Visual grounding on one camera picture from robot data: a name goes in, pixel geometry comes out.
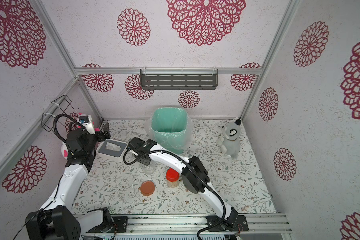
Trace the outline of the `brown jar lid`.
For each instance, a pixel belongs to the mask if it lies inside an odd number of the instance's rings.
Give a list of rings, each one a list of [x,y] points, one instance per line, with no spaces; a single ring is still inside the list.
[[[145,181],[140,186],[140,191],[144,196],[150,196],[155,192],[155,184],[152,181]]]

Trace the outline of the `glass peanut jar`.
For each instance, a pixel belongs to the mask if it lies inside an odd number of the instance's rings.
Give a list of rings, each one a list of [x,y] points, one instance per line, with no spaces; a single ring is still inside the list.
[[[145,175],[152,175],[156,171],[156,163],[151,161],[149,165],[141,164],[141,169]]]

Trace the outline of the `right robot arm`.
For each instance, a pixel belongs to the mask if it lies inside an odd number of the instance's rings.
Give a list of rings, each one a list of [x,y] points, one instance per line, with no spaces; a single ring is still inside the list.
[[[123,162],[126,165],[139,162],[148,166],[154,161],[179,173],[185,188],[194,194],[201,195],[210,207],[214,209],[219,219],[211,225],[212,228],[221,226],[226,230],[232,231],[237,226],[238,212],[219,195],[210,182],[208,171],[198,157],[181,157],[168,151],[153,140],[144,141],[137,137],[132,138],[128,142],[127,153],[129,152],[134,154],[135,159],[127,162],[127,154],[124,154]]]

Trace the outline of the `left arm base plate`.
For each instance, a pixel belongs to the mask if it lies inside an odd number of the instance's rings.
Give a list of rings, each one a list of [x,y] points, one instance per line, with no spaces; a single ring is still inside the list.
[[[113,216],[109,223],[93,227],[87,233],[125,233],[128,225],[128,217]]]

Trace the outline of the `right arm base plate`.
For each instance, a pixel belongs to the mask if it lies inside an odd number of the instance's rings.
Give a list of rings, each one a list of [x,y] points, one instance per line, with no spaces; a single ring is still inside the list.
[[[207,225],[212,226],[217,223],[220,218],[216,215],[206,216]],[[247,218],[244,215],[238,215],[235,221],[223,220],[220,225],[209,229],[209,232],[248,232],[249,226]]]

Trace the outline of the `red lid peanut jar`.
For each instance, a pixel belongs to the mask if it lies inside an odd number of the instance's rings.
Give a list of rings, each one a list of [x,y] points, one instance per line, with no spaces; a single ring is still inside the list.
[[[166,172],[167,184],[170,188],[176,188],[179,185],[180,174],[174,169],[169,168]]]

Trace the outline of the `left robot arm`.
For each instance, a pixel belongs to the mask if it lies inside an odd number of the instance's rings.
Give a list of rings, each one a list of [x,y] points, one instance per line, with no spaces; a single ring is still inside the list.
[[[79,240],[90,230],[107,232],[114,221],[107,208],[99,208],[75,217],[72,212],[74,200],[90,172],[97,143],[110,139],[109,124],[100,131],[89,132],[91,124],[67,134],[67,163],[59,183],[46,203],[37,212],[29,213],[25,226],[31,240]]]

